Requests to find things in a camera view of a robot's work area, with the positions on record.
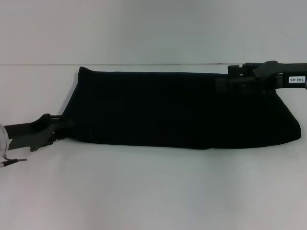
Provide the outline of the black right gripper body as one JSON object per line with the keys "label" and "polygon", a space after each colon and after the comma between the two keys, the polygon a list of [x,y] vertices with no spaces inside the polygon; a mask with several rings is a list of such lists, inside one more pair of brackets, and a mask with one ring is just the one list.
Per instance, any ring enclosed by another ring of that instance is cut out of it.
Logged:
{"label": "black right gripper body", "polygon": [[307,89],[307,63],[258,63],[253,70],[257,93],[273,92],[276,89]]}

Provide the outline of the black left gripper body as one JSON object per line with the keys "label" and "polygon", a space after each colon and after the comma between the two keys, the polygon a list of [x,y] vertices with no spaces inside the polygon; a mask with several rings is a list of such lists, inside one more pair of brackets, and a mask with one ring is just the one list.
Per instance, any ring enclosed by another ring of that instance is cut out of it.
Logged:
{"label": "black left gripper body", "polygon": [[36,151],[41,147],[53,144],[56,140],[56,122],[56,116],[44,114],[31,123],[5,126],[10,140],[8,150],[29,147],[30,151]]}

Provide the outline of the black shirt with white print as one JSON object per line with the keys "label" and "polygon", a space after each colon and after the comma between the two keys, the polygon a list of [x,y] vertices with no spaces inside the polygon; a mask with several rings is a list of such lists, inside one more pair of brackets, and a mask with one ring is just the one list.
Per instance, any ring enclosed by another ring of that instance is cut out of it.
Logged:
{"label": "black shirt with white print", "polygon": [[67,136],[95,144],[186,149],[246,149],[302,136],[275,92],[219,95],[221,74],[98,72],[81,67],[63,112]]}

